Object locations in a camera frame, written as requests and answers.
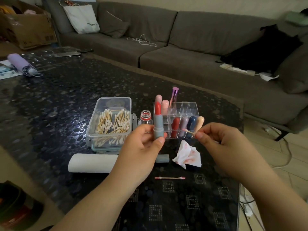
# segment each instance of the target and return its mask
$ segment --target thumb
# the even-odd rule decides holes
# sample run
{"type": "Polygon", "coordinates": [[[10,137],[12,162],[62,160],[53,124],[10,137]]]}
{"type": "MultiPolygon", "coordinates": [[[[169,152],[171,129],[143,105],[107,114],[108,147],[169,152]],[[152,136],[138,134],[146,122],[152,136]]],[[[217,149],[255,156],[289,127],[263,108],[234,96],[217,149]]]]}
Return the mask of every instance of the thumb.
{"type": "Polygon", "coordinates": [[[200,143],[203,144],[203,146],[206,147],[207,151],[212,155],[215,154],[218,151],[219,144],[215,143],[214,140],[211,139],[210,136],[208,136],[205,133],[197,132],[195,135],[195,138],[199,140],[200,143]]]}
{"type": "Polygon", "coordinates": [[[165,143],[165,138],[159,137],[152,143],[152,145],[148,148],[147,152],[156,157],[161,148],[164,146],[164,143],[165,143]]]}

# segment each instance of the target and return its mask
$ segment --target white tote bag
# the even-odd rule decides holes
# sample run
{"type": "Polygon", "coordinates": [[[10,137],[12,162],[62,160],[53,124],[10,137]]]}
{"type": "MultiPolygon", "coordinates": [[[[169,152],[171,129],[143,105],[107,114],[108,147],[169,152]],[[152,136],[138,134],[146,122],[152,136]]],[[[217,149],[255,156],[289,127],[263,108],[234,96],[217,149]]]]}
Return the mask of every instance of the white tote bag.
{"type": "Polygon", "coordinates": [[[64,6],[63,8],[78,34],[99,32],[92,5],[64,6]]]}

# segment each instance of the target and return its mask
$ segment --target tiled floor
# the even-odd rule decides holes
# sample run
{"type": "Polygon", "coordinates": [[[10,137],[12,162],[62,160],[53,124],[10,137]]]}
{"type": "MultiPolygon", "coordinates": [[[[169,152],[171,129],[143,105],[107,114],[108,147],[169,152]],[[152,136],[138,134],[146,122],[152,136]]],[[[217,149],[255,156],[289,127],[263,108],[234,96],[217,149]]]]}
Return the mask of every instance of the tiled floor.
{"type": "MultiPolygon", "coordinates": [[[[246,119],[244,134],[256,146],[260,154],[273,167],[283,166],[289,159],[289,152],[286,143],[281,140],[275,142],[277,134],[270,130],[264,131],[264,125],[246,119]]],[[[275,169],[281,179],[292,187],[303,199],[308,198],[308,129],[298,135],[288,134],[286,139],[293,154],[290,164],[282,169],[275,169]]],[[[29,231],[39,231],[40,229],[57,223],[63,213],[60,212],[46,194],[25,174],[25,172],[15,163],[13,159],[0,147],[0,182],[10,180],[22,187],[28,194],[45,204],[42,217],[29,231]]],[[[254,213],[260,219],[255,204],[251,204],[254,213]]],[[[262,231],[255,216],[248,218],[253,231],[262,231]]],[[[244,214],[240,211],[239,231],[249,231],[244,214]]]]}

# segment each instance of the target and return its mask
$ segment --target sofa seat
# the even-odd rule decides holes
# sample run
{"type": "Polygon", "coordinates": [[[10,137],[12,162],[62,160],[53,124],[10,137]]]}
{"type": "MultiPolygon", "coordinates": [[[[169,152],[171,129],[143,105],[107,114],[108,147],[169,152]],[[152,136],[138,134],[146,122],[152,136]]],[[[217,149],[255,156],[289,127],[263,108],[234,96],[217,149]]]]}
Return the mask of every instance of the sofa seat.
{"type": "Polygon", "coordinates": [[[139,58],[142,54],[166,46],[166,43],[151,42],[157,44],[157,47],[141,45],[137,41],[127,40],[127,37],[114,39],[102,33],[61,34],[61,43],[64,46],[72,46],[81,50],[93,49],[94,53],[118,62],[138,67],[139,58]]]}
{"type": "Polygon", "coordinates": [[[173,45],[140,57],[140,67],[157,74],[244,100],[244,111],[285,125],[308,105],[308,93],[287,94],[278,82],[266,82],[219,67],[219,56],[183,50],[173,45]]]}

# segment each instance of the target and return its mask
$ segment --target white paper towel roll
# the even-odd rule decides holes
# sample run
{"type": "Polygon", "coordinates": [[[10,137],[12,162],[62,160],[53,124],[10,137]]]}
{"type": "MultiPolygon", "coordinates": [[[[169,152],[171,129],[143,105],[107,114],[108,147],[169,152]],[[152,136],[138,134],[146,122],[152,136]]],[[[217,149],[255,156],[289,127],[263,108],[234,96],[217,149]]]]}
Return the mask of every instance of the white paper towel roll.
{"type": "Polygon", "coordinates": [[[69,172],[110,173],[118,155],[80,154],[73,155],[68,163],[69,172]]]}

